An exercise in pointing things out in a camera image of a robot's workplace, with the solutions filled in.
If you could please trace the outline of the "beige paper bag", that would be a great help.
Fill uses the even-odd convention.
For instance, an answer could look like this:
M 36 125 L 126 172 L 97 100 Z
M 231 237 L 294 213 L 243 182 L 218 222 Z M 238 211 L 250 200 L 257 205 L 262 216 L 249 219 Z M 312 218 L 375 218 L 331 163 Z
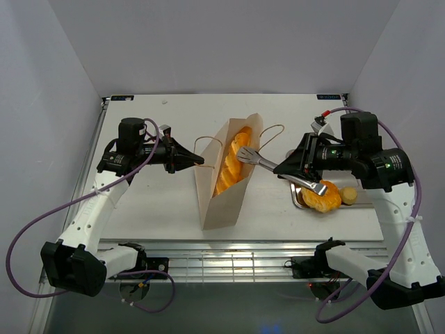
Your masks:
M 203 230 L 236 225 L 254 166 L 236 154 L 243 146 L 256 151 L 263 147 L 261 136 L 267 129 L 258 113 L 246 118 L 230 118 L 210 140 L 201 156 L 204 165 L 195 165 L 195 184 Z

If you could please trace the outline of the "scored oval fake loaf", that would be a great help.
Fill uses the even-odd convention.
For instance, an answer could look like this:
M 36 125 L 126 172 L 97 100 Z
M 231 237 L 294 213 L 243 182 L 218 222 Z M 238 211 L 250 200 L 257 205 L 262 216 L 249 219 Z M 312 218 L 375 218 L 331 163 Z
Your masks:
M 251 135 L 252 128 L 243 127 L 232 139 L 231 143 L 229 144 L 228 153 L 224 158 L 222 167 L 218 174 L 213 196 L 221 194 L 229 187 L 235 185 L 243 179 L 241 177 L 243 163 L 236 158 L 236 155 L 240 148 L 250 145 Z

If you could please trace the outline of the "ring shaped fake bread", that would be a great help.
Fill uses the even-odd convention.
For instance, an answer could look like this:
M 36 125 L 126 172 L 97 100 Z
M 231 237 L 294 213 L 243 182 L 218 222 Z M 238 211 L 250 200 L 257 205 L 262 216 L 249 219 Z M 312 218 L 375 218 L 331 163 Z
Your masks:
M 341 206 L 339 188 L 334 183 L 327 180 L 321 180 L 321 184 L 324 184 L 327 187 L 327 191 L 323 196 L 317 195 L 306 188 L 301 189 L 302 199 L 305 204 L 321 213 L 327 213 L 338 209 Z

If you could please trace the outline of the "small round fake bun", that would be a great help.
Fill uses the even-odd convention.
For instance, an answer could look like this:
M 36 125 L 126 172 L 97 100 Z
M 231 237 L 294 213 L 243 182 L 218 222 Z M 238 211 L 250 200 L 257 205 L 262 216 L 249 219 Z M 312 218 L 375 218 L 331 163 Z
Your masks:
M 354 187 L 344 187 L 339 190 L 341 202 L 344 205 L 354 205 L 357 202 L 358 194 Z

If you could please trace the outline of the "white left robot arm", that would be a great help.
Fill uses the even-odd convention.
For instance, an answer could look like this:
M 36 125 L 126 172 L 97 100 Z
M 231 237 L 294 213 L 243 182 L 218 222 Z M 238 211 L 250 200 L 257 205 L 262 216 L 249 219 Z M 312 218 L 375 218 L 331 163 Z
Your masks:
M 120 244 L 106 251 L 98 249 L 102 232 L 119 199 L 136 173 L 146 165 L 162 165 L 166 172 L 199 166 L 204 159 L 181 146 L 169 126 L 157 128 L 149 138 L 146 121 L 124 118 L 118 137 L 105 148 L 89 198 L 83 200 L 74 220 L 56 242 L 46 242 L 40 252 L 51 286 L 96 296 L 107 278 L 126 271 L 139 278 L 147 271 L 142 248 Z

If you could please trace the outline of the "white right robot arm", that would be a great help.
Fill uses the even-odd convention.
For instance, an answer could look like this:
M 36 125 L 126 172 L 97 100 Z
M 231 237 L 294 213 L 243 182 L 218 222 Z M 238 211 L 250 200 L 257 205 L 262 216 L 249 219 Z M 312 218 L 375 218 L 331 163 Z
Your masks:
M 351 250 L 339 240 L 317 245 L 308 261 L 322 276 L 338 271 L 363 285 L 373 302 L 388 310 L 444 296 L 444 277 L 435 265 L 418 215 L 421 187 L 406 153 L 383 149 L 376 115 L 359 111 L 340 117 L 341 138 L 306 133 L 273 172 L 318 182 L 325 170 L 345 170 L 358 179 L 373 203 L 388 264 Z

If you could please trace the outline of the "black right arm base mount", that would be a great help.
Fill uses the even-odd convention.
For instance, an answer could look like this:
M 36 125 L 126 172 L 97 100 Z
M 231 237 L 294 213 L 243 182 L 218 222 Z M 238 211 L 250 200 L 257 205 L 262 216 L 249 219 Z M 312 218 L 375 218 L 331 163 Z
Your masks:
M 294 256 L 284 263 L 284 268 L 291 270 L 295 279 L 299 278 L 327 278 L 329 271 L 322 271 L 312 256 Z

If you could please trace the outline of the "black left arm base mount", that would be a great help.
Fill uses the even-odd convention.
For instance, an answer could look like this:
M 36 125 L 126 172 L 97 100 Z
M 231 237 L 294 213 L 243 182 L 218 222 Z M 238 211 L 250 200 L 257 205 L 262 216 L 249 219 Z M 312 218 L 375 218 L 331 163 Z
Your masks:
M 170 259 L 168 257 L 146 257 L 129 270 L 112 276 L 116 280 L 166 280 L 162 271 L 168 273 Z

